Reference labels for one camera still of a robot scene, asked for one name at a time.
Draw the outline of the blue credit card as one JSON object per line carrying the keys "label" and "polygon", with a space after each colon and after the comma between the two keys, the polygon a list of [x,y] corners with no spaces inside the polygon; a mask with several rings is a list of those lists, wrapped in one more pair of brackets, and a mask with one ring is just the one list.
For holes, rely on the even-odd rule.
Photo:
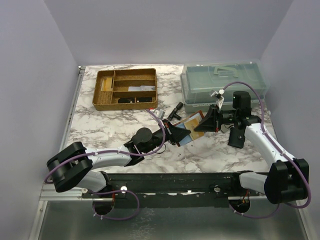
{"label": "blue credit card", "polygon": [[184,137],[178,144],[180,146],[187,145],[188,143],[191,143],[193,141],[191,134],[188,134],[186,137]]}

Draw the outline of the tan credit card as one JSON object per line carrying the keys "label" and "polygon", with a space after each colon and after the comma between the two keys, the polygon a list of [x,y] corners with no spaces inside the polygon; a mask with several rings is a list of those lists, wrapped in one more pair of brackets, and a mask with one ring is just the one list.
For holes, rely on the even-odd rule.
{"label": "tan credit card", "polygon": [[184,126],[187,130],[190,130],[191,137],[194,140],[199,139],[205,135],[202,131],[195,131],[195,128],[198,126],[199,120],[197,118],[191,119],[184,123]]}

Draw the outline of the brown leather card holder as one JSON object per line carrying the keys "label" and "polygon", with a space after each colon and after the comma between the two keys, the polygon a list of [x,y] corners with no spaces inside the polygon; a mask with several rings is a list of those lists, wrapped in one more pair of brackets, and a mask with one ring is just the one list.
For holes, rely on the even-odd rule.
{"label": "brown leather card holder", "polygon": [[200,121],[204,118],[204,114],[201,110],[193,113],[189,117],[183,119],[180,122],[175,123],[173,126],[182,128],[185,130],[190,130],[190,134],[184,137],[178,143],[172,143],[172,145],[176,145],[178,147],[184,146],[192,141],[199,139],[204,136],[203,131],[195,131],[195,128],[199,125]]}

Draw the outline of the gold card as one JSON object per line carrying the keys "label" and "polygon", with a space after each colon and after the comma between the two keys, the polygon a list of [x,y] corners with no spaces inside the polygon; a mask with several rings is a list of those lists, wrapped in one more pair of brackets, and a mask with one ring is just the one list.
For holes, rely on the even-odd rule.
{"label": "gold card", "polygon": [[108,76],[102,80],[101,91],[102,92],[112,92],[113,91],[113,77]]}

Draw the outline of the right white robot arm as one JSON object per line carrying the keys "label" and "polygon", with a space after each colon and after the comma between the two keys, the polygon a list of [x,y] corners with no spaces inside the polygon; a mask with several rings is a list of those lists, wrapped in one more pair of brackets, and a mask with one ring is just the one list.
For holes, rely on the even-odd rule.
{"label": "right white robot arm", "polygon": [[232,110],[222,110],[223,90],[213,91],[217,98],[206,116],[195,127],[196,132],[219,132],[231,125],[228,145],[242,149],[250,141],[269,166],[267,174],[240,171],[233,175],[230,191],[241,196],[253,190],[267,197],[270,203],[280,204],[309,199],[309,164],[295,158],[267,131],[262,118],[252,114],[251,96],[246,91],[233,93]]}

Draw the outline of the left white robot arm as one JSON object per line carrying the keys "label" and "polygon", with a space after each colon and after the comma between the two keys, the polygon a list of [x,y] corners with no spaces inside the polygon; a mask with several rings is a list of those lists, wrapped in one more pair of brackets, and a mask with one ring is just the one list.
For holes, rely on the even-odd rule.
{"label": "left white robot arm", "polygon": [[72,143],[47,161],[51,184],[58,193],[78,187],[91,190],[101,198],[107,197],[110,181],[105,173],[95,169],[134,166],[155,154],[166,142],[179,145],[191,133],[167,120],[159,126],[155,132],[140,128],[128,142],[116,148],[87,148],[80,141]]}

